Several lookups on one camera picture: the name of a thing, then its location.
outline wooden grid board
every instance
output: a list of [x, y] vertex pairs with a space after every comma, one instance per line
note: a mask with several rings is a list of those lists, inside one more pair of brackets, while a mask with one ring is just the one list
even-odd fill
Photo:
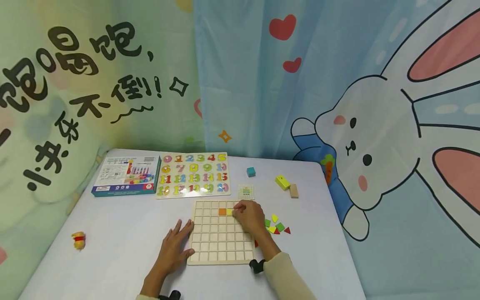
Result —
[[230, 195], [228, 155], [165, 153], [157, 186], [157, 199]]
[[255, 259], [255, 242], [231, 215], [237, 201], [196, 201], [195, 225], [190, 234], [190, 248], [195, 253], [188, 265], [249, 264]]

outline teal cube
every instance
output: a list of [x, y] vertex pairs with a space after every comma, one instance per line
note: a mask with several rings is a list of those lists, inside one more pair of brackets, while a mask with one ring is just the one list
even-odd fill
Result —
[[255, 169], [253, 167], [247, 168], [247, 175], [248, 177], [255, 176]]

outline rabbit face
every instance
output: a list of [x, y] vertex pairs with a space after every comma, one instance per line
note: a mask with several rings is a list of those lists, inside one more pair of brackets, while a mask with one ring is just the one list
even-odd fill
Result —
[[318, 136], [335, 148], [339, 179], [361, 209], [374, 207], [382, 193], [406, 179], [418, 159], [412, 103], [388, 88], [382, 77], [362, 78], [315, 121]]

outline wrist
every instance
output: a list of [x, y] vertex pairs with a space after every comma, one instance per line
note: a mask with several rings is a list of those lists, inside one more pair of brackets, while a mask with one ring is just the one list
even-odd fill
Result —
[[272, 235], [265, 228], [252, 235], [259, 245], [263, 244], [264, 242], [268, 242], [269, 240], [273, 240]]
[[162, 290], [163, 282], [167, 277], [166, 273], [152, 269], [145, 277], [144, 285], [140, 291], [141, 295], [157, 298]]

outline rabbit ear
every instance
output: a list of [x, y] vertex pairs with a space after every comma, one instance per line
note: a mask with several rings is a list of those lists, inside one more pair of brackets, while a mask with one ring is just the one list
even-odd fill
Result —
[[480, 131], [421, 126], [419, 176], [449, 218], [480, 247]]
[[480, 82], [480, 4], [465, 2], [447, 1], [430, 15], [400, 45], [382, 72], [389, 84], [402, 89], [410, 100]]

